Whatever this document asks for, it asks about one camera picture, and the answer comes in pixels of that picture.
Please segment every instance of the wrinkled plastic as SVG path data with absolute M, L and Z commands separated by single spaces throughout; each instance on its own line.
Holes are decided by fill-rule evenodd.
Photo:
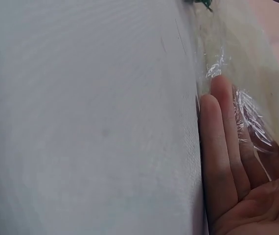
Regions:
M 279 66 L 244 1 L 214 0 L 210 7 L 213 12 L 202 4 L 194 4 L 192 10 L 203 68 L 198 95 L 210 92 L 215 76 L 230 79 L 239 141 L 252 140 L 257 152 L 268 153 L 279 143 Z

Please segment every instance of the palm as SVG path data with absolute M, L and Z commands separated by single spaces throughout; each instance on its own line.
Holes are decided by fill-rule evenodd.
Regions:
M 279 179 L 252 190 L 220 217 L 216 234 L 279 234 Z
M 279 234 L 279 146 L 267 133 L 261 140 L 241 113 L 234 116 L 227 79 L 215 78 L 211 94 L 202 97 L 200 117 L 210 233 Z

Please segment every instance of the green object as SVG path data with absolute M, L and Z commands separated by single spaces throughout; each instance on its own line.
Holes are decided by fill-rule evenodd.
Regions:
M 194 0 L 194 2 L 202 2 L 207 7 L 207 9 L 212 12 L 212 9 L 210 8 L 212 0 Z

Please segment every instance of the white sheet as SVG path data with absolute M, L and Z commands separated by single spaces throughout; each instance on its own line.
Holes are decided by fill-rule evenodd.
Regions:
M 181 1 L 0 0 L 0 235 L 203 226 Z

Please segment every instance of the hand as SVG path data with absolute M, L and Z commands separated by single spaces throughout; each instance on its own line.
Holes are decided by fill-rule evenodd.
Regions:
M 200 135 L 209 232 L 215 235 L 279 234 L 279 146 L 254 155 L 246 127 L 238 134 L 230 82 L 216 77 L 201 98 Z

